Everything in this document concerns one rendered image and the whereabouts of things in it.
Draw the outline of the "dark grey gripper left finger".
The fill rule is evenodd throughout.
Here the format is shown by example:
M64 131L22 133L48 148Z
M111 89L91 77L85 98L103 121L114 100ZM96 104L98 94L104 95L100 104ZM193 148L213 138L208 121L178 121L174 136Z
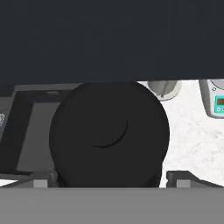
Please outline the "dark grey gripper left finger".
M12 187L51 188L58 186L58 174L55 171L34 172L28 178L19 180Z

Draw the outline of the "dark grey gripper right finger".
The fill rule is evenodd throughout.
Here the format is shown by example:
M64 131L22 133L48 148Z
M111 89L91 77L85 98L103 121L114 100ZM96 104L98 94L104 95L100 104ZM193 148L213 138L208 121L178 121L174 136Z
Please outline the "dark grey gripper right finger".
M222 188L222 185L199 179L189 171L168 171L166 179L167 188Z

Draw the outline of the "grey blender jug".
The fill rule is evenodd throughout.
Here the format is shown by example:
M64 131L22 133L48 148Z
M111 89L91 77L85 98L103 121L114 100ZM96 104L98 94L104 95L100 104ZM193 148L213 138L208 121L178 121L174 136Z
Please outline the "grey blender jug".
M156 80L147 82L150 91L161 101L169 101L176 97L181 88L181 80Z

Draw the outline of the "dark grey sink basin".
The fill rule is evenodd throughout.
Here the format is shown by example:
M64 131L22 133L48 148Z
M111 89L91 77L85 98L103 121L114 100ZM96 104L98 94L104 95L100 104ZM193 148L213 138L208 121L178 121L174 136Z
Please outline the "dark grey sink basin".
M0 98L0 179L14 179L37 171L51 171L48 136L53 115L77 86L24 85L11 97Z

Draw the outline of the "white appliance with teal display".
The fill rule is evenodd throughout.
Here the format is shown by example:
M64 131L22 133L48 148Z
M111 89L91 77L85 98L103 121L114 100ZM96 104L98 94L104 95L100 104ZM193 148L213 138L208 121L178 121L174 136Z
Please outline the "white appliance with teal display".
M224 119L224 79L199 80L199 88L206 114Z

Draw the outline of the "dark overhead cupboard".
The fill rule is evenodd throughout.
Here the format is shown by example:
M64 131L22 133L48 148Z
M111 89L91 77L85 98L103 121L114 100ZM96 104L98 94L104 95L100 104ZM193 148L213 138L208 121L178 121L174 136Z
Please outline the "dark overhead cupboard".
M0 0L0 87L224 78L224 0Z

